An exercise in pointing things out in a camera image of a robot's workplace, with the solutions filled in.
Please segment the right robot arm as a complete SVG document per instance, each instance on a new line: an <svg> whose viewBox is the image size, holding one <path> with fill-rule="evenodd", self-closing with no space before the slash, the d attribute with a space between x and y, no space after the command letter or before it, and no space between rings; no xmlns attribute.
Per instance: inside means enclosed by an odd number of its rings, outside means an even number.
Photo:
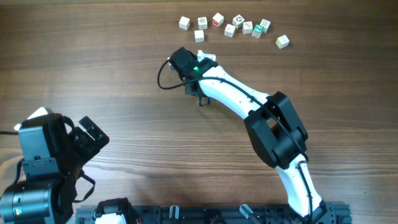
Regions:
<svg viewBox="0 0 398 224"><path fill-rule="evenodd" d="M308 133L289 98L256 91L229 75L208 57L198 57L184 47L168 63L185 87L185 93L217 100L239 115L257 156L275 168L288 195L288 204L310 222L322 198L313 186L305 142Z"/></svg>

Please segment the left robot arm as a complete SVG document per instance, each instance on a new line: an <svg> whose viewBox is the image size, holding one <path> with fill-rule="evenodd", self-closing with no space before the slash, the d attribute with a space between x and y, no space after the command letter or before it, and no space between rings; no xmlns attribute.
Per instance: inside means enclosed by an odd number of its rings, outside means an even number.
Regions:
<svg viewBox="0 0 398 224"><path fill-rule="evenodd" d="M87 116L75 126L60 113L22 122L18 131L23 159L16 178L1 197L4 223L67 223L77 203L76 182L94 184L83 166L109 143L109 137Z"/></svg>

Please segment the plain wooden block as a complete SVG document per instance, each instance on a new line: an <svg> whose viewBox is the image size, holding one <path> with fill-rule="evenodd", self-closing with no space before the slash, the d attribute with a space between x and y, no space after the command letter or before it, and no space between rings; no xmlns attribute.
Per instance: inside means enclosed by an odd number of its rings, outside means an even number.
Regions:
<svg viewBox="0 0 398 224"><path fill-rule="evenodd" d="M195 42L204 42L205 35L203 30L195 30L194 31Z"/></svg>

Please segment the wooden block far left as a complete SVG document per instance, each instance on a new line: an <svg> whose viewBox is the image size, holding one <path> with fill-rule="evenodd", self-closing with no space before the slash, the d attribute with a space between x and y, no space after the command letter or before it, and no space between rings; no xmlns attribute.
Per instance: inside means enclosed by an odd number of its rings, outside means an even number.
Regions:
<svg viewBox="0 0 398 224"><path fill-rule="evenodd" d="M179 20L179 28L183 29L183 30L188 30L188 28L190 27L190 19L182 16Z"/></svg>

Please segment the wooden block orange picture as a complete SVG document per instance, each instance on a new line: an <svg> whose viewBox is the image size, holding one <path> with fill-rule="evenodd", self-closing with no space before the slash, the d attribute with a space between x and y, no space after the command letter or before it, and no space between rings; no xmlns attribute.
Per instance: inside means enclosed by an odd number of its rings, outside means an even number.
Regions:
<svg viewBox="0 0 398 224"><path fill-rule="evenodd" d="M206 17L199 17L198 18L198 29L205 30L208 28L208 21Z"/></svg>

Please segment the wooden block red letter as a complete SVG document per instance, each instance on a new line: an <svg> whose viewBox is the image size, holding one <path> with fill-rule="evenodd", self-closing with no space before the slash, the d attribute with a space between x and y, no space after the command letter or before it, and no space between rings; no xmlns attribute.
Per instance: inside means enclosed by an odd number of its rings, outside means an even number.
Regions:
<svg viewBox="0 0 398 224"><path fill-rule="evenodd" d="M215 27L220 27L222 23L224 22L224 16L221 15L219 12L217 12L213 17L212 17L212 24Z"/></svg>

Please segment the wooden block faint drawing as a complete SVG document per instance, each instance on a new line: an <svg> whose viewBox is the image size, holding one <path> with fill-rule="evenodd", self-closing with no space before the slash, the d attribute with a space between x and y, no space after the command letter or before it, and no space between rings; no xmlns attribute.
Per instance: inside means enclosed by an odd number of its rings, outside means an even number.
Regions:
<svg viewBox="0 0 398 224"><path fill-rule="evenodd" d="M227 37L232 38L234 36L234 33L236 31L236 27L232 24L227 24L224 30L224 35Z"/></svg>

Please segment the wooden block dark picture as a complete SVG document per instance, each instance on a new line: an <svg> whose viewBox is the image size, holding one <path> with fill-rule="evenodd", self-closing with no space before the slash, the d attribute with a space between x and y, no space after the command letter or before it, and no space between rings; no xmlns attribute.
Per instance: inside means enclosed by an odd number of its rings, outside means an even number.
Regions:
<svg viewBox="0 0 398 224"><path fill-rule="evenodd" d="M233 25L237 28L240 29L243 25L244 18L242 15L238 14L237 16L233 17Z"/></svg>

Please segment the wooden block sketch top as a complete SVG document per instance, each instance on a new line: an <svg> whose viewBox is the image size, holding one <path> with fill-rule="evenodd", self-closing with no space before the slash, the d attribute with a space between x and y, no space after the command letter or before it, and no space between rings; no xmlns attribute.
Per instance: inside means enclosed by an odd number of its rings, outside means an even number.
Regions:
<svg viewBox="0 0 398 224"><path fill-rule="evenodd" d="M251 21L243 22L242 31L243 34L251 34L253 30L253 24Z"/></svg>

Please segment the wooden block green letter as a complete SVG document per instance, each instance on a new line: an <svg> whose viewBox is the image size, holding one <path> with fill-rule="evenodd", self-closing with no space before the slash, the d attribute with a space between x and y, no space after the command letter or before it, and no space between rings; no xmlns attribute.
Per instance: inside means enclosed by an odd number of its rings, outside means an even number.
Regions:
<svg viewBox="0 0 398 224"><path fill-rule="evenodd" d="M263 26L256 24L252 29L252 36L259 39L263 31L264 31Z"/></svg>

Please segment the wooden block grid pattern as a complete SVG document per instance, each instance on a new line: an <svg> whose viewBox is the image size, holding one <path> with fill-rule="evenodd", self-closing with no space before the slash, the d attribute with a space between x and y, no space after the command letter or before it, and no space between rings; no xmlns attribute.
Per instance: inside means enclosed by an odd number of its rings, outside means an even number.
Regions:
<svg viewBox="0 0 398 224"><path fill-rule="evenodd" d="M270 27L271 22L266 20L266 19L262 19L260 26L263 27L263 33L266 33L268 31L268 28Z"/></svg>

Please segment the wooden block yellow side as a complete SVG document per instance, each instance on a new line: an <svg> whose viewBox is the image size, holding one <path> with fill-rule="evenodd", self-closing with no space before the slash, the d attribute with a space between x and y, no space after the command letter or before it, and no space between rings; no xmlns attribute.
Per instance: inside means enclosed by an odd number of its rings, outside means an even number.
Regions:
<svg viewBox="0 0 398 224"><path fill-rule="evenodd" d="M289 38L286 35L282 35L282 36L277 38L275 43L276 43L276 45L278 46L279 49L283 49L283 48L285 48L286 46L289 45L290 40L289 40Z"/></svg>

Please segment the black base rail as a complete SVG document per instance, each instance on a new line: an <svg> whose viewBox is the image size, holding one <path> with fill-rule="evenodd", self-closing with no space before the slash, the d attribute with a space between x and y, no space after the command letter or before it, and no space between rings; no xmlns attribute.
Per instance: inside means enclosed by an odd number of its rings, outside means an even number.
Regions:
<svg viewBox="0 0 398 224"><path fill-rule="evenodd" d="M126 198L76 211L75 223L322 223L352 224L349 205L322 202L312 216L300 217L287 204L250 207L133 206Z"/></svg>

